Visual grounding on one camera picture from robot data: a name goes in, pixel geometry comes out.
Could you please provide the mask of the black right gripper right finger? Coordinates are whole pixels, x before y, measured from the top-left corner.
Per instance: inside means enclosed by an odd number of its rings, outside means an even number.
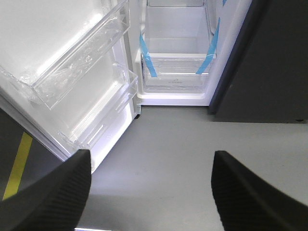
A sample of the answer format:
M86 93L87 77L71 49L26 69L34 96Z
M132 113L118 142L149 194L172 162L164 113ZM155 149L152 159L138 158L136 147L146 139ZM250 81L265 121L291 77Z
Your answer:
M215 151L211 188L226 231L306 231L308 207L264 181L226 151Z

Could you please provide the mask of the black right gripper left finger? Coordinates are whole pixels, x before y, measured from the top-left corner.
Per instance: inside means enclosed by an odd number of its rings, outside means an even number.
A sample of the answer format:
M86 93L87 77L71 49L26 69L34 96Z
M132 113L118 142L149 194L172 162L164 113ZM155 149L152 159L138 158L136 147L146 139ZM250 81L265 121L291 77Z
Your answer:
M89 150L78 150L52 172L0 204L2 231L73 231L91 186Z

